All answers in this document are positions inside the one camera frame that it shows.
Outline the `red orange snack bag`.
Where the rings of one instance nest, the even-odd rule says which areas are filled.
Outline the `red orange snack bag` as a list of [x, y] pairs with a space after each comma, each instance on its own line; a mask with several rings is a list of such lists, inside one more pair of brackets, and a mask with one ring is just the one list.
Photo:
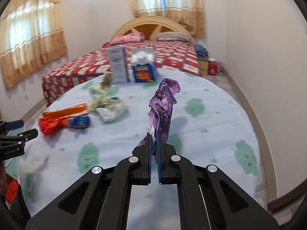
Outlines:
[[39, 127], [43, 135], [48, 136], [60, 128], [84, 129], [91, 125], [88, 115], [70, 118], [43, 117], [39, 119]]

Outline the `purple snack wrapper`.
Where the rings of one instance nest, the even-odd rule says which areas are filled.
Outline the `purple snack wrapper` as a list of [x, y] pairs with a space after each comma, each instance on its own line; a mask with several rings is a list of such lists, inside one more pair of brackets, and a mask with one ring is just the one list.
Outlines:
[[176, 80], [164, 78], [160, 82], [154, 96], [150, 99], [146, 131], [151, 134], [154, 141], [160, 132], [163, 142], [167, 143], [173, 106], [177, 103], [174, 95], [180, 91], [180, 85]]

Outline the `yellow green wrapper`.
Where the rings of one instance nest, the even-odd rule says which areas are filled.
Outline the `yellow green wrapper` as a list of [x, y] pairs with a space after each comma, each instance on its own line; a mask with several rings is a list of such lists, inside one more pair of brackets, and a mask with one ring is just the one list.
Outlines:
[[119, 97], [112, 97], [110, 90], [101, 90], [99, 86], [90, 86], [89, 94], [92, 102], [89, 110], [96, 113], [103, 122], [112, 123], [119, 120], [128, 111], [126, 104]]

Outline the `orange snack packet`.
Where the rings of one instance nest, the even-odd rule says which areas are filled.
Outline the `orange snack packet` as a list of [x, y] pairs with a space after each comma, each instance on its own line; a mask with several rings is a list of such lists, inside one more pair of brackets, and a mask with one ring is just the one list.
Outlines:
[[64, 108], [58, 111], [48, 111], [43, 113], [43, 117], [54, 117], [54, 118], [69, 118], [75, 116], [87, 115], [89, 109], [86, 103], [81, 103], [69, 108]]

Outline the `red plastic bag on floor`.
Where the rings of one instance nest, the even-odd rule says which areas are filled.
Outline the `red plastic bag on floor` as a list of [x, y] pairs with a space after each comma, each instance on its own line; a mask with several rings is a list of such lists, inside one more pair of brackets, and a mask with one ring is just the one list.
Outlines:
[[17, 180], [12, 179], [10, 182], [8, 182], [8, 186], [7, 186], [7, 192], [6, 192], [6, 200], [10, 203], [12, 203], [14, 201], [15, 196], [17, 195], [18, 192], [18, 187], [19, 184], [17, 182]]

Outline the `light blue cloud tablecloth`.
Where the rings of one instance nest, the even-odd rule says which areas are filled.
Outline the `light blue cloud tablecloth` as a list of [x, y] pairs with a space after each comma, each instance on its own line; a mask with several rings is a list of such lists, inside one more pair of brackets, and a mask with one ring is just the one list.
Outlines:
[[213, 164], [250, 196], [256, 193], [260, 150], [243, 108], [211, 81], [160, 69], [152, 83], [113, 85], [107, 96], [126, 110], [116, 120], [89, 112], [90, 126], [40, 133], [18, 159], [18, 181], [30, 215], [36, 215], [95, 166], [110, 168], [132, 155], [147, 134], [194, 165]]

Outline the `left beige curtain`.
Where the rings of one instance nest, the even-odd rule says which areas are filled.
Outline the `left beige curtain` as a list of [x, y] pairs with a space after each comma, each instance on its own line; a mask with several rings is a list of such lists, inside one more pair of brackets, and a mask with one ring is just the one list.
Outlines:
[[10, 89], [67, 55], [61, 0], [11, 0], [1, 15], [1, 74]]

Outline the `beige curtain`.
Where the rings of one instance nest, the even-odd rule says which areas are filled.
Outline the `beige curtain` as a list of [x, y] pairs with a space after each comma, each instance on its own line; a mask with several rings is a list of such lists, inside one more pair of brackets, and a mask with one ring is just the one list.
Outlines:
[[67, 55], [61, 0], [11, 0], [1, 15], [1, 74], [10, 89]]
[[203, 0], [130, 0], [134, 17], [159, 16], [183, 26], [192, 36], [205, 36]]

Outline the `blue white milk carton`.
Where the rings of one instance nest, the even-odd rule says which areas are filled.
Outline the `blue white milk carton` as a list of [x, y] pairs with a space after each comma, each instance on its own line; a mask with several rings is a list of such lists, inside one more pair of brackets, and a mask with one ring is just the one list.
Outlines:
[[153, 83], [156, 81], [156, 55], [152, 47], [133, 49], [131, 66], [136, 83]]

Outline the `red box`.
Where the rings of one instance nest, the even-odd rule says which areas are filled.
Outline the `red box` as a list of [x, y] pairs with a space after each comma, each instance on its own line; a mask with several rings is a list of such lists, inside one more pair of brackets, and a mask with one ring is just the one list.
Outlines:
[[209, 61], [208, 63], [208, 75], [216, 76], [218, 66], [215, 61]]

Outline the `bed with red checkered cover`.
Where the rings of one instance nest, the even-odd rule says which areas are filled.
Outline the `bed with red checkered cover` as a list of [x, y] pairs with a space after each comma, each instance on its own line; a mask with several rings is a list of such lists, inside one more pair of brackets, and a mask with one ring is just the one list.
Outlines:
[[[170, 67], [179, 71], [200, 76], [194, 45], [189, 42], [144, 40], [142, 42], [125, 43], [127, 67], [130, 68], [132, 51], [135, 48], [152, 47], [156, 55], [158, 68]], [[42, 78], [42, 88], [46, 105], [50, 106], [62, 95], [84, 82], [111, 71], [107, 48], [101, 48], [85, 54], [50, 71]]]

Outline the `tall grey milk carton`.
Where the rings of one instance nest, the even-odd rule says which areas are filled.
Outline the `tall grey milk carton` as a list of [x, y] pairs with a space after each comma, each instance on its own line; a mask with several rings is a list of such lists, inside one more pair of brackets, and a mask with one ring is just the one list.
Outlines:
[[107, 49], [112, 82], [114, 84], [126, 84], [129, 82], [127, 63], [125, 56], [125, 46], [112, 46]]

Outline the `stack of blue clothes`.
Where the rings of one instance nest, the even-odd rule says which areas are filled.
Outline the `stack of blue clothes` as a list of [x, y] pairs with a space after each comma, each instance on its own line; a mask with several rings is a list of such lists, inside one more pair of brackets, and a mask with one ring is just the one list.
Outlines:
[[198, 56], [207, 56], [209, 52], [207, 51], [206, 48], [204, 48], [202, 45], [194, 45], [194, 49], [196, 51], [196, 54]]

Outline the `pink pillow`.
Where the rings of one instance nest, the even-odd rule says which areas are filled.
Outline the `pink pillow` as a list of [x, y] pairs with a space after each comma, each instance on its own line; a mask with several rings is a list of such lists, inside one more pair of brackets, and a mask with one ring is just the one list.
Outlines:
[[130, 33], [127, 35], [117, 36], [109, 42], [110, 45], [118, 45], [125, 43], [142, 42], [145, 40], [145, 35], [141, 32]]

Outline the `right beige curtain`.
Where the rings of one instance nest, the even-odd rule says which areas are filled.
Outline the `right beige curtain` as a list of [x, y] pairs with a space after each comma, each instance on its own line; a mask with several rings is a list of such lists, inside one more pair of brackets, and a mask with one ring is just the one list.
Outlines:
[[159, 16], [183, 26], [192, 36], [205, 36], [203, 0], [130, 0], [134, 17]]

